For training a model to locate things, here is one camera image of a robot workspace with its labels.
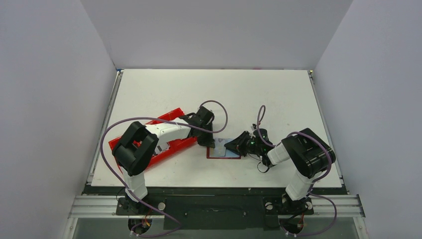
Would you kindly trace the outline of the light patterned credit card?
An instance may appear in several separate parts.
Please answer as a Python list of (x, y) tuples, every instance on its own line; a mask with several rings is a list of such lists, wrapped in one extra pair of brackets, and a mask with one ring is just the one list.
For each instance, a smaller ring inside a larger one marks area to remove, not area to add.
[(213, 157), (225, 157), (226, 156), (226, 143), (230, 142), (230, 139), (227, 138), (216, 138), (215, 139), (215, 148), (213, 152), (210, 153)]

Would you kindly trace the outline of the red leather card holder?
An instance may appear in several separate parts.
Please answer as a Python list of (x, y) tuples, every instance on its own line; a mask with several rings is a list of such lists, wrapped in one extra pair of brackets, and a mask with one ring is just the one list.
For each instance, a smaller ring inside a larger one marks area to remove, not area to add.
[(228, 150), (224, 146), (232, 140), (232, 138), (214, 138), (214, 148), (207, 148), (207, 159), (240, 159), (240, 155)]

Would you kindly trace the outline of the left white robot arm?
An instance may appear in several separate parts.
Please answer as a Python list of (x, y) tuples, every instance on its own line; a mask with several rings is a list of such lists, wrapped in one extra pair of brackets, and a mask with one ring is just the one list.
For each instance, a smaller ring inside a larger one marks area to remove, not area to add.
[(143, 214), (148, 209), (144, 172), (149, 166), (194, 143), (215, 147), (213, 118), (214, 114), (203, 106), (187, 115), (176, 109), (147, 124), (133, 122), (119, 139), (110, 142), (112, 154), (128, 186), (125, 193), (132, 211)]

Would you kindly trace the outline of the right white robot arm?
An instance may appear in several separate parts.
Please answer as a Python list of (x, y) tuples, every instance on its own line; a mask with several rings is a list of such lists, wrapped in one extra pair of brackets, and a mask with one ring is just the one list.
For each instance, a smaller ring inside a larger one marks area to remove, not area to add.
[(243, 132), (224, 147), (240, 156), (255, 154), (267, 168), (287, 160), (293, 162), (296, 171), (286, 187), (287, 195), (280, 200), (288, 213), (300, 207), (300, 200), (310, 195), (314, 184), (330, 173), (336, 161), (334, 150), (310, 128), (293, 132), (278, 144), (269, 140), (266, 129), (256, 128), (252, 133)]

